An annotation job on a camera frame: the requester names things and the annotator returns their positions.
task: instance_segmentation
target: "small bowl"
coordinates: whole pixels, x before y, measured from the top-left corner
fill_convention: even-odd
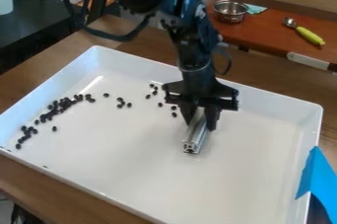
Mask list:
[[[248,8],[239,2],[219,0],[213,4],[215,18],[222,23],[240,23]]]

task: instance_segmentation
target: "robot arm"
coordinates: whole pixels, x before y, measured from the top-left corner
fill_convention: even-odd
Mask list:
[[[238,91],[215,78],[212,51],[219,43],[202,0],[119,0],[131,12],[151,16],[160,12],[178,53],[182,81],[163,85],[166,101],[176,104],[187,124],[204,108],[208,130],[216,129],[222,110],[237,111]]]

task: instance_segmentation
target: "yellow spoon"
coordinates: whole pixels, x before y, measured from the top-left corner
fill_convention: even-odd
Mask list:
[[[303,27],[298,27],[298,24],[295,22],[294,19],[286,17],[286,19],[284,20],[284,24],[289,28],[295,29],[302,37],[304,37],[311,43],[319,46],[325,45],[325,42],[321,37]]]

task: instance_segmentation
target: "yellow handle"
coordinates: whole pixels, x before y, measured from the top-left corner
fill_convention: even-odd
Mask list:
[[[306,38],[311,43],[316,44],[316,45],[320,45],[320,46],[325,45],[324,40],[321,37],[319,37],[318,35],[315,35],[313,32],[311,32],[311,31],[309,31],[305,28],[302,28],[302,27],[297,27],[296,30],[301,34],[301,36]]]

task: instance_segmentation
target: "blue cloth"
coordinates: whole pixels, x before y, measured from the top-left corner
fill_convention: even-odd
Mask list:
[[[248,8],[247,12],[250,15],[257,15],[267,9],[266,7],[260,7],[260,6],[250,5],[250,4],[244,4],[244,5]]]
[[[337,177],[318,147],[312,148],[306,160],[296,198],[308,191],[324,206],[332,224],[337,224]]]

